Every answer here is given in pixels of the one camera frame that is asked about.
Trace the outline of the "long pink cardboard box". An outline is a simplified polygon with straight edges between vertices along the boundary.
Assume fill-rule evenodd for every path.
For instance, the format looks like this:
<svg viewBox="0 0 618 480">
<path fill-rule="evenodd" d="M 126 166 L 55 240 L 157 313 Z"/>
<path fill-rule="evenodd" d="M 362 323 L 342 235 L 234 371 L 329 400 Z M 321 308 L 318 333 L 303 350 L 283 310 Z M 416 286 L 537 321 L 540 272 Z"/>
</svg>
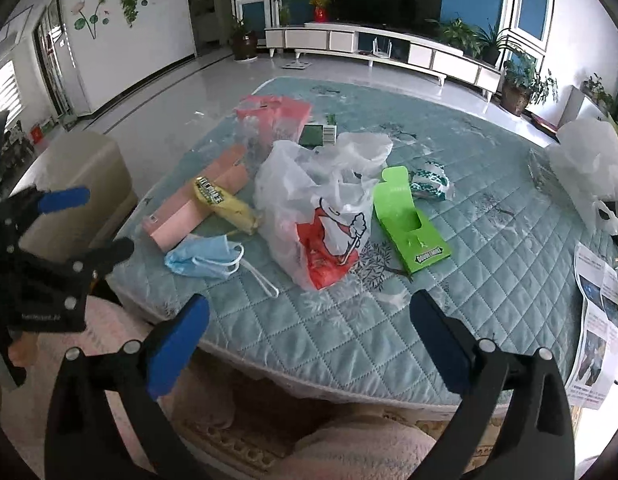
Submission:
<svg viewBox="0 0 618 480">
<path fill-rule="evenodd" d="M 246 148 L 234 144 L 224 150 L 196 177 L 206 177 L 232 195 L 241 191 L 249 180 L 243 164 Z M 184 237 L 211 215 L 194 193 L 194 177 L 185 180 L 179 190 L 169 196 L 152 214 L 142 220 L 143 230 L 162 252 L 175 248 Z"/>
</svg>

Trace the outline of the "blue surgical face mask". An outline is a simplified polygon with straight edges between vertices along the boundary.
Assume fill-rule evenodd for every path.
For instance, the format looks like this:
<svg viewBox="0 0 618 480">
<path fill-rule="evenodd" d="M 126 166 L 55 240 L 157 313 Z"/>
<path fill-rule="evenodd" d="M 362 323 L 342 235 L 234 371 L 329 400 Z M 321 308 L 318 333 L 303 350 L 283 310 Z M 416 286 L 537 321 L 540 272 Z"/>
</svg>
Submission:
<svg viewBox="0 0 618 480">
<path fill-rule="evenodd" d="M 245 258 L 245 248 L 227 235 L 204 237 L 190 234 L 164 257 L 164 265 L 173 273 L 187 278 L 209 278 L 225 281 L 244 269 L 253 275 L 270 298 L 277 298 L 280 289 Z"/>
</svg>

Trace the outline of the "yellow green snack wrapper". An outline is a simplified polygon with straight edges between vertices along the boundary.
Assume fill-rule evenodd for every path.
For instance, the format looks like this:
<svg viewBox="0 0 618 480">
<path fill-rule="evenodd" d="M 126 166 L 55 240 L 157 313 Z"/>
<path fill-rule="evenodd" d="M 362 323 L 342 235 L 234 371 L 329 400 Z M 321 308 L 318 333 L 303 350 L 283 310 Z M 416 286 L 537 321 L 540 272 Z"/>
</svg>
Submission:
<svg viewBox="0 0 618 480">
<path fill-rule="evenodd" d="M 243 200 L 239 200 L 206 177 L 195 178 L 192 186 L 196 198 L 214 214 L 247 235 L 256 233 L 260 223 L 259 217 Z"/>
</svg>

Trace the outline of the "pink clear plastic bag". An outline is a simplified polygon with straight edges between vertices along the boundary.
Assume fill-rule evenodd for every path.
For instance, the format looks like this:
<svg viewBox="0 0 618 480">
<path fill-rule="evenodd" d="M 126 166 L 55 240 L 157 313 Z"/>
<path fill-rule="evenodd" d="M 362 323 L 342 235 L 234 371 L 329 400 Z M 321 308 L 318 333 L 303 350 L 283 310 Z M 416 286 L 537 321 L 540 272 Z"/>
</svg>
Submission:
<svg viewBox="0 0 618 480">
<path fill-rule="evenodd" d="M 234 111 L 249 148 L 267 156 L 277 141 L 298 142 L 311 110 L 309 102 L 288 96 L 249 96 Z"/>
</svg>

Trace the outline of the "white red plastic bag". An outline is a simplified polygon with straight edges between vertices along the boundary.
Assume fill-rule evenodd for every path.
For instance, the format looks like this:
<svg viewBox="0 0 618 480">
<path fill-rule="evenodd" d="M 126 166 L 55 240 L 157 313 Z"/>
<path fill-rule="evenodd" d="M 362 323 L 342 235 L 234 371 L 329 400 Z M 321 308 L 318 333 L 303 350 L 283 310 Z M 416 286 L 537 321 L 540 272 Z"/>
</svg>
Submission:
<svg viewBox="0 0 618 480">
<path fill-rule="evenodd" d="M 342 132 L 309 150 L 278 140 L 259 167 L 253 202 L 273 260 L 304 290 L 341 280 L 371 236 L 373 188 L 393 141 L 386 133 Z"/>
</svg>

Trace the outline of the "green white wrapper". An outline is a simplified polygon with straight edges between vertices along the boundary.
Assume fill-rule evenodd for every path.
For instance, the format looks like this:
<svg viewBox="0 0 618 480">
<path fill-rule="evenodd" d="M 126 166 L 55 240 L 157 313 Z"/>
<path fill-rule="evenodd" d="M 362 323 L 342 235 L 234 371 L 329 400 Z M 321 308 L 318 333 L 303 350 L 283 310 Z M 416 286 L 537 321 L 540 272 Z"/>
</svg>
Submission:
<svg viewBox="0 0 618 480">
<path fill-rule="evenodd" d="M 415 198 L 450 200 L 453 195 L 453 185 L 439 162 L 425 160 L 410 171 L 409 179 L 411 193 Z"/>
</svg>

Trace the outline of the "beige sofa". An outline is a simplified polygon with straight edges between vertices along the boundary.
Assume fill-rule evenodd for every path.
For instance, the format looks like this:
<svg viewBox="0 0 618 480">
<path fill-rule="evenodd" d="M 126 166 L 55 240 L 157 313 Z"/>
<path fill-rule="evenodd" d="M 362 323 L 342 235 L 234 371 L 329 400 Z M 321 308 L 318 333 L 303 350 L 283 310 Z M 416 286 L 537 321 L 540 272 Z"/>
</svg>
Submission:
<svg viewBox="0 0 618 480">
<path fill-rule="evenodd" d="M 117 142 L 93 131 L 64 133 L 32 163 L 14 191 L 29 186 L 62 191 L 84 186 L 85 205 L 40 216 L 23 235 L 26 252 L 62 262 L 111 240 L 138 204 Z"/>
</svg>

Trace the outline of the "printed paper flyer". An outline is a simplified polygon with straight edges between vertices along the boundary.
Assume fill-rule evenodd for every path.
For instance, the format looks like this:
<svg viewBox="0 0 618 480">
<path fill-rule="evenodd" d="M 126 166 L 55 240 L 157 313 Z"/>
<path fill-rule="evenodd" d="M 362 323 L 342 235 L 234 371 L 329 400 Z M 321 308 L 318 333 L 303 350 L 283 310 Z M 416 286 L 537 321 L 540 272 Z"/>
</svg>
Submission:
<svg viewBox="0 0 618 480">
<path fill-rule="evenodd" d="M 618 380 L 618 274 L 582 244 L 574 251 L 582 296 L 580 336 L 566 382 L 569 404 L 597 410 Z"/>
</svg>

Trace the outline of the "dark green small box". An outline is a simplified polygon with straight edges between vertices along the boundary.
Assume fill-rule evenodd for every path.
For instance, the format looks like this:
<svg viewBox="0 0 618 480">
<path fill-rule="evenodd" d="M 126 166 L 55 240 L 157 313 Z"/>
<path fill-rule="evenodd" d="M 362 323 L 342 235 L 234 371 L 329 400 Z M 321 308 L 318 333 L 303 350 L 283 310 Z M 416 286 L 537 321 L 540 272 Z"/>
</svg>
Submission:
<svg viewBox="0 0 618 480">
<path fill-rule="evenodd" d="M 318 148 L 319 146 L 335 145 L 337 125 L 307 124 L 303 126 L 298 144 L 303 148 Z"/>
</svg>

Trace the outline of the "dark pot floor plant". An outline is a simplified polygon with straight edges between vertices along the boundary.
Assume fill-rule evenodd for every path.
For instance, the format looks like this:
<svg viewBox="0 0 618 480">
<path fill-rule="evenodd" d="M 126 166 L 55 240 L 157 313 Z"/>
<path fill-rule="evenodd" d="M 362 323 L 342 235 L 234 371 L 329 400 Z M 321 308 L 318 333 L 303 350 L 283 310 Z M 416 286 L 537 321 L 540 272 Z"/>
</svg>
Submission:
<svg viewBox="0 0 618 480">
<path fill-rule="evenodd" d="M 257 56 L 256 32 L 245 23 L 243 18 L 233 18 L 230 46 L 236 61 L 244 62 Z"/>
</svg>

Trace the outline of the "light blue quilted table cover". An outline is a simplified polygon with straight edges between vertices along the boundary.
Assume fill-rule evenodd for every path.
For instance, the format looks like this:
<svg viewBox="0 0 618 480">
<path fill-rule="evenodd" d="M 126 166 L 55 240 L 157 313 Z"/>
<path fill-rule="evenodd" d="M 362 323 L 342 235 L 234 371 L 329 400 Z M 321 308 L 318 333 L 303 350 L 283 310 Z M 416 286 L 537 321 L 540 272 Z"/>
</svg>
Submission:
<svg viewBox="0 0 618 480">
<path fill-rule="evenodd" d="M 245 242 L 248 268 L 230 278 L 173 274 L 142 223 L 232 144 L 231 116 L 181 158 L 122 227 L 134 254 L 108 283 L 128 311 L 163 321 L 198 293 L 211 307 L 201 348 L 296 396 L 454 405 L 458 397 L 443 385 L 409 319 L 411 295 L 425 289 L 474 335 L 515 353 L 548 348 L 559 370 L 570 372 L 582 306 L 574 250 L 583 245 L 606 260 L 618 252 L 607 234 L 586 228 L 565 193 L 533 177 L 529 165 L 541 158 L 539 146 L 458 110 L 355 84 L 279 77 L 260 91 L 306 101 L 341 131 L 387 134 L 390 165 L 443 165 L 453 197 L 423 200 L 420 208 L 450 256 L 405 276 L 383 230 L 372 226 L 361 261 L 318 292 L 298 287 L 259 236 Z"/>
</svg>

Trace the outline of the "white plastic bag far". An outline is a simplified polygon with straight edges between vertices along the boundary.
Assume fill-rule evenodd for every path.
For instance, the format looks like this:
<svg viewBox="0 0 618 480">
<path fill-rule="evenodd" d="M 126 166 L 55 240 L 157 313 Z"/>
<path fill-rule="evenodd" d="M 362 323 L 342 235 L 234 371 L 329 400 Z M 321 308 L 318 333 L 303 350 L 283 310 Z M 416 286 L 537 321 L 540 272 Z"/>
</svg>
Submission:
<svg viewBox="0 0 618 480">
<path fill-rule="evenodd" d="M 546 148 L 551 170 L 590 231 L 618 235 L 618 136 L 607 120 L 585 117 L 557 131 Z"/>
</svg>

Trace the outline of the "red vase with flowers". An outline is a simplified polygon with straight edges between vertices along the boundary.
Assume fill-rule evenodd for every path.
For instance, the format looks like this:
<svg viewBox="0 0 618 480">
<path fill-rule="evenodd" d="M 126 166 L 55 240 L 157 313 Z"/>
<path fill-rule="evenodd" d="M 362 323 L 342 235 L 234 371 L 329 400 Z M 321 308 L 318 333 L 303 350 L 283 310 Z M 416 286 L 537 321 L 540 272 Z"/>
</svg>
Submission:
<svg viewBox="0 0 618 480">
<path fill-rule="evenodd" d="M 313 7 L 313 20 L 317 23 L 326 23 L 329 20 L 329 7 L 332 0 L 310 0 Z"/>
</svg>

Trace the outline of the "potted plant brown pot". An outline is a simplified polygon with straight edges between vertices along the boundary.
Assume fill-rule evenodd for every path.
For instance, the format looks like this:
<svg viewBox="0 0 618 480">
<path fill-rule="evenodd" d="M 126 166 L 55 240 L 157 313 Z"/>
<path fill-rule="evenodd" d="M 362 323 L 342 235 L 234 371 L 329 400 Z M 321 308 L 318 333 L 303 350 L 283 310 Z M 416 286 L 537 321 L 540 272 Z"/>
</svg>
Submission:
<svg viewBox="0 0 618 480">
<path fill-rule="evenodd" d="M 537 60 L 520 49 L 510 50 L 503 63 L 501 106 L 514 116 L 522 116 L 527 106 L 540 105 L 551 98 L 558 102 L 557 79 L 548 68 L 539 70 Z"/>
</svg>

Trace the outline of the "white side cabinet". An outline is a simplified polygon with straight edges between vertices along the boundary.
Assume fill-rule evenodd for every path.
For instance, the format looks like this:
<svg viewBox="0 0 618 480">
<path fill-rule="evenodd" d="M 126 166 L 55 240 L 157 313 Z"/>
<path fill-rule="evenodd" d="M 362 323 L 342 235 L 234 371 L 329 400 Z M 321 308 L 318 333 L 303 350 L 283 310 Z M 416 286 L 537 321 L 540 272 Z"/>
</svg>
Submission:
<svg viewBox="0 0 618 480">
<path fill-rule="evenodd" d="M 571 86 L 558 126 L 562 128 L 563 125 L 568 124 L 568 122 L 573 122 L 580 118 L 594 118 L 604 122 L 607 116 L 597 107 L 591 98 L 586 96 L 579 88 Z"/>
</svg>

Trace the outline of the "white tv cabinet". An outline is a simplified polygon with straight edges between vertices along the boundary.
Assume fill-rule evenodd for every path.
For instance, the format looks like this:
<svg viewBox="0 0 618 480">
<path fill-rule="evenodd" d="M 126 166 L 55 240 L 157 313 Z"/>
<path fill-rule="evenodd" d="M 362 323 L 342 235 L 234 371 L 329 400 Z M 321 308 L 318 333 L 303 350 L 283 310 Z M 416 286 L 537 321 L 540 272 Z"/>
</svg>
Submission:
<svg viewBox="0 0 618 480">
<path fill-rule="evenodd" d="M 479 89 L 490 100 L 499 89 L 501 73 L 471 58 L 462 50 L 424 37 L 385 29 L 337 23 L 270 27 L 265 30 L 270 53 L 292 50 L 304 54 L 352 58 L 368 66 L 385 64 L 434 77 L 443 86 L 448 79 Z"/>
</svg>

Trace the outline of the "potted plants on cabinet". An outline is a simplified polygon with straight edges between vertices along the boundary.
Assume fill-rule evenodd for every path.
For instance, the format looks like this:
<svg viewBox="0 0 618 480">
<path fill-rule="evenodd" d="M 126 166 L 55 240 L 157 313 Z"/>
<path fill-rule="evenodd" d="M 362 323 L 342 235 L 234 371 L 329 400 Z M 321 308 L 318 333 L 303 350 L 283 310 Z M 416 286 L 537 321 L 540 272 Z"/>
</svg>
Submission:
<svg viewBox="0 0 618 480">
<path fill-rule="evenodd" d="M 492 66 L 498 62 L 505 46 L 505 32 L 493 26 L 483 29 L 469 25 L 461 18 L 444 22 L 429 20 L 429 23 L 435 27 L 437 37 L 444 44 Z"/>
</svg>

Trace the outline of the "lotus wall decal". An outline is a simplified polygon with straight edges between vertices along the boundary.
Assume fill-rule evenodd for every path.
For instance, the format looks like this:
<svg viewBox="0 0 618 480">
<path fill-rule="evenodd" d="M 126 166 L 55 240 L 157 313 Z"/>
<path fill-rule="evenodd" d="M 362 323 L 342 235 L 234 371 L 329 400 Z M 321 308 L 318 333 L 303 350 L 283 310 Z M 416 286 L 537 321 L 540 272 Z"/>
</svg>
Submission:
<svg viewBox="0 0 618 480">
<path fill-rule="evenodd" d="M 106 5 L 110 0 L 78 0 L 70 9 L 73 17 L 73 28 L 80 32 L 88 32 L 92 40 L 98 38 L 100 25 L 110 22 L 110 12 Z"/>
</svg>

